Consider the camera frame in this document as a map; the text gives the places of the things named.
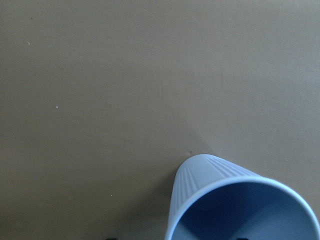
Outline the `blue ribbed plastic cup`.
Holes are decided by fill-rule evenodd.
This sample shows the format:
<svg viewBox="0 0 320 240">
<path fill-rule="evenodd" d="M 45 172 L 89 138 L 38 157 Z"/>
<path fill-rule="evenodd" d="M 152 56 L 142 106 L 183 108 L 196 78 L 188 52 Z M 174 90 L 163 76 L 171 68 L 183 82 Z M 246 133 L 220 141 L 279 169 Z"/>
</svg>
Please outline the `blue ribbed plastic cup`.
<svg viewBox="0 0 320 240">
<path fill-rule="evenodd" d="M 210 154 L 178 168 L 171 194 L 167 240 L 317 240 L 309 204 L 274 179 Z"/>
</svg>

